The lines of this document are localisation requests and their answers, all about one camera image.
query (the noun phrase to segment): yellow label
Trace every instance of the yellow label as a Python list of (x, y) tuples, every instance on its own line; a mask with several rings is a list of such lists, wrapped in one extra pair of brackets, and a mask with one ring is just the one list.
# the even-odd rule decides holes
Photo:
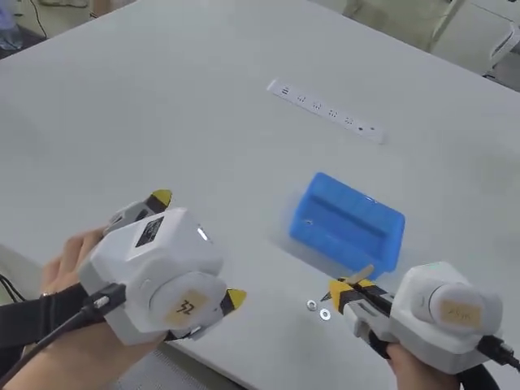
[(358, 284), (359, 284), (361, 287), (371, 287), (371, 286), (375, 286), (375, 283), (369, 281), (368, 279), (360, 280)]
[(164, 320), (182, 328), (190, 325), (190, 319), (204, 306), (208, 297), (195, 290), (188, 290), (173, 306)]
[(443, 300), (440, 303), (440, 318), (446, 323), (478, 329), (480, 327), (480, 315), (481, 309), (476, 305), (450, 300)]

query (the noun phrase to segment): black sticker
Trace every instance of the black sticker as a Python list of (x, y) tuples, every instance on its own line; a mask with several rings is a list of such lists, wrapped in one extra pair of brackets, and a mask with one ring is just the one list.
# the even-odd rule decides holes
[(163, 219), (164, 216), (146, 224), (145, 230), (143, 231), (143, 234), (141, 234), (141, 237), (139, 237), (139, 241), (136, 244), (136, 248), (139, 248), (140, 246), (155, 240), (155, 236), (157, 236), (157, 232), (161, 226), (161, 223), (163, 223)]

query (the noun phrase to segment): led light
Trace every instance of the led light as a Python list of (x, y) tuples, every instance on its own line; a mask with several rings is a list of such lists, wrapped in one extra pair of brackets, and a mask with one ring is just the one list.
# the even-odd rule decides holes
[(197, 231), (198, 231), (198, 234), (200, 234), (201, 237), (204, 239), (204, 241), (208, 241), (209, 240), (208, 236), (202, 230), (202, 227), (198, 228)]

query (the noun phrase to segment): black wrist strap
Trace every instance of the black wrist strap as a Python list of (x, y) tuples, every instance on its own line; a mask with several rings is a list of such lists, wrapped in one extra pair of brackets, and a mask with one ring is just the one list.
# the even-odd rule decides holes
[[(83, 287), (75, 284), (52, 295), (0, 306), (0, 350), (37, 343), (78, 313), (88, 297)], [(92, 319), (81, 327), (104, 321)], [(175, 339), (168, 332), (165, 340)]]

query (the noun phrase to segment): white plastic housing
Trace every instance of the white plastic housing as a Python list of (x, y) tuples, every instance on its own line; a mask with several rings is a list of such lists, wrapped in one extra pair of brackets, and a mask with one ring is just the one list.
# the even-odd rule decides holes
[(109, 283), (127, 286), (127, 301), (106, 321), (126, 344), (167, 330), (190, 332), (214, 311), (226, 293), (217, 278), (223, 258), (185, 208), (167, 210), (110, 232), (80, 269), (92, 294)]
[(501, 299), (482, 292), (446, 262), (416, 266), (392, 303), (392, 334), (417, 358), (456, 374), (487, 360), (483, 335), (501, 334)]

